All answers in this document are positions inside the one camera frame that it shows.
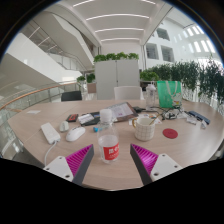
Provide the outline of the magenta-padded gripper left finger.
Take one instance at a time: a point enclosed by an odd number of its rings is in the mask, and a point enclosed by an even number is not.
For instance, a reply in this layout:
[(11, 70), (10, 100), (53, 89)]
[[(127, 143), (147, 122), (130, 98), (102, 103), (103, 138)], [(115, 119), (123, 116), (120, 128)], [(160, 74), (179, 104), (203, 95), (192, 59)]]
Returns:
[(94, 146), (90, 144), (67, 157), (58, 156), (44, 170), (81, 186), (93, 156)]

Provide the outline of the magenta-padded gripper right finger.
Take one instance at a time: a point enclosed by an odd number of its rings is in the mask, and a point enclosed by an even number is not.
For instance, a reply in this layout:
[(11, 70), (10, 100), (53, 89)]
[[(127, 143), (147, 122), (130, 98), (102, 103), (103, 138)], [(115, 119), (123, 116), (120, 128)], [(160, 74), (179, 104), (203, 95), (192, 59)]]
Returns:
[(167, 154), (155, 154), (141, 146), (131, 144), (130, 154), (144, 185), (168, 176), (182, 167)]

